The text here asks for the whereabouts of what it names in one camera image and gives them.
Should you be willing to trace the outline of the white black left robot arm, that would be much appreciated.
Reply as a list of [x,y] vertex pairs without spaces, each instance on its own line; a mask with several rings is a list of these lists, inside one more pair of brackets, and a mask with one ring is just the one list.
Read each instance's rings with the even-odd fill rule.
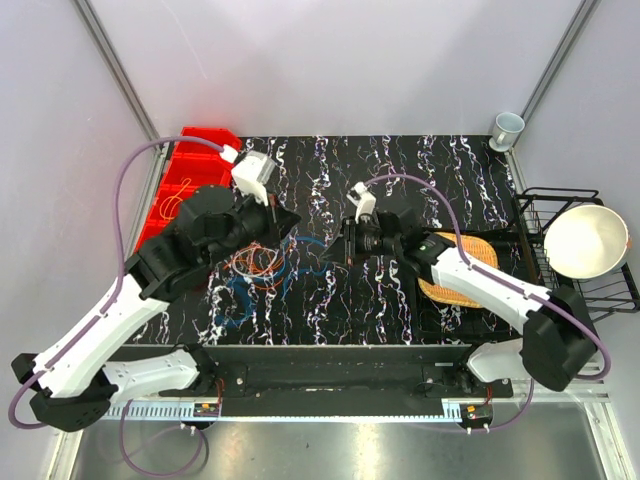
[[219,264],[253,243],[279,247],[300,217],[268,191],[275,167],[268,155],[246,152],[231,170],[233,189],[197,189],[160,234],[120,261],[110,290],[61,340],[40,354],[23,353],[12,361],[20,390],[34,393],[31,428],[75,432],[117,402],[216,391],[216,364],[200,347],[178,347],[131,362],[111,357],[138,328],[203,285]]

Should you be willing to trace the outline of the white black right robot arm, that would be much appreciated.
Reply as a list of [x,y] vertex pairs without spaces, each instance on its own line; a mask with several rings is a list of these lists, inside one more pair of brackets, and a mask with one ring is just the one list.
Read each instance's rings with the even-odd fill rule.
[[352,267],[371,257],[389,257],[413,283],[420,281],[459,293],[495,314],[518,339],[484,343],[454,371],[454,384],[476,396],[489,383],[529,378],[561,392],[581,378],[588,361],[604,349],[584,298],[561,285],[548,289],[516,279],[466,253],[452,241],[421,225],[414,212],[380,209],[363,183],[348,193],[356,212],[341,222],[325,250],[325,260]]

